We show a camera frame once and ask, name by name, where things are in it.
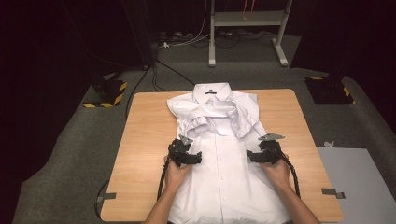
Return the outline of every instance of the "fabric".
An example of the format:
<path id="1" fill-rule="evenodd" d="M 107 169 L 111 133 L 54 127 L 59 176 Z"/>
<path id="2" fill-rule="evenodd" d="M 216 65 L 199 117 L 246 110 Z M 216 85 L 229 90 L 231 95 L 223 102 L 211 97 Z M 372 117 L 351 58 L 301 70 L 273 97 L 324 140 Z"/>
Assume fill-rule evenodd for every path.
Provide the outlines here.
<path id="1" fill-rule="evenodd" d="M 198 84 L 168 100 L 179 134 L 202 151 L 180 187 L 169 220 L 181 223 L 285 223 L 289 214 L 264 170 L 247 149 L 260 152 L 266 134 L 257 95 L 232 91 L 228 83 Z"/>

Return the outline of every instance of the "hand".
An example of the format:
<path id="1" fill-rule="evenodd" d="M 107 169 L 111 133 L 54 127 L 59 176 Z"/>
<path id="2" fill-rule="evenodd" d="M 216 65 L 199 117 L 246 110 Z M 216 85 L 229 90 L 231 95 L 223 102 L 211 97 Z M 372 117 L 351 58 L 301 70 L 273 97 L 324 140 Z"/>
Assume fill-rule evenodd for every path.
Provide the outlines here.
<path id="1" fill-rule="evenodd" d="M 183 168 L 179 168 L 173 161 L 170 161 L 165 175 L 166 188 L 178 190 L 184 182 L 186 175 L 191 171 L 191 168 L 191 164 L 188 164 Z"/>
<path id="2" fill-rule="evenodd" d="M 260 163 L 260 166 L 265 173 L 267 173 L 268 177 L 272 180 L 277 189 L 290 187 L 290 168 L 283 160 L 279 159 L 279 161 L 274 165 Z"/>

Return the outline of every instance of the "carpeted floor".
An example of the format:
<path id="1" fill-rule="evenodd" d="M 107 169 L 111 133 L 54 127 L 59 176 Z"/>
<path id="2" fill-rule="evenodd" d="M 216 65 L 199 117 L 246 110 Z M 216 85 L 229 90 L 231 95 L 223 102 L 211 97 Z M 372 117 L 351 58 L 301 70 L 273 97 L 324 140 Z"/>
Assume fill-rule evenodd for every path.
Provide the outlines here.
<path id="1" fill-rule="evenodd" d="M 292 61 L 300 38 L 286 35 L 282 47 Z M 304 77 L 327 74 L 281 67 L 270 38 L 241 40 L 218 38 L 217 65 L 208 67 L 208 48 L 180 46 L 159 49 L 158 59 L 194 83 L 229 82 L 234 90 L 292 89 L 318 147 L 334 141 L 335 147 L 367 148 L 396 198 L 396 137 L 360 86 L 351 78 L 343 82 L 356 103 L 315 105 Z M 157 84 L 167 91 L 191 91 L 193 86 L 174 71 L 157 63 Z M 128 82 L 124 98 L 112 108 L 80 107 L 58 138 L 46 166 L 23 183 L 14 223 L 102 223 L 93 204 L 110 178 L 125 125 L 127 98 L 144 71 L 121 74 Z M 153 70 L 135 92 L 155 91 Z"/>

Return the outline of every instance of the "wooden table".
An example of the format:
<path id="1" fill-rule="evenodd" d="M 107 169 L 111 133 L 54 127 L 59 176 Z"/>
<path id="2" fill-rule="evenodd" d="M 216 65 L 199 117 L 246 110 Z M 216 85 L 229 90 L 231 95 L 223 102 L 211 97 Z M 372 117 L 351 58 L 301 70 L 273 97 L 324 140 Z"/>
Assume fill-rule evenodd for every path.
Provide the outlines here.
<path id="1" fill-rule="evenodd" d="M 321 192 L 321 188 L 331 189 L 332 185 L 294 92 L 243 92 L 258 94 L 265 130 L 286 136 L 279 143 L 295 167 L 303 201 L 321 222 L 341 221 L 343 213 L 335 196 Z M 101 212 L 104 221 L 146 219 L 156 202 L 163 157 L 177 133 L 177 120 L 166 100 L 184 93 L 145 92 L 134 96 L 107 189 L 107 193 L 115 192 L 117 196 L 105 200 Z"/>

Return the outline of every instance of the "dress shirt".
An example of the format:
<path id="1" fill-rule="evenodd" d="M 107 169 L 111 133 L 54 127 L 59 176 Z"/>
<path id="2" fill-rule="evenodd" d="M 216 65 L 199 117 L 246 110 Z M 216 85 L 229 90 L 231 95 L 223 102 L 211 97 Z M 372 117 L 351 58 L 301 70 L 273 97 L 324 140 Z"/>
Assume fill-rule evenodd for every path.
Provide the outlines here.
<path id="1" fill-rule="evenodd" d="M 177 117 L 177 136 L 202 151 L 177 192 L 169 220 L 182 223 L 285 223 L 290 216 L 260 165 L 247 149 L 260 152 L 266 134 L 257 95 L 232 91 L 228 83 L 198 84 L 167 101 Z"/>

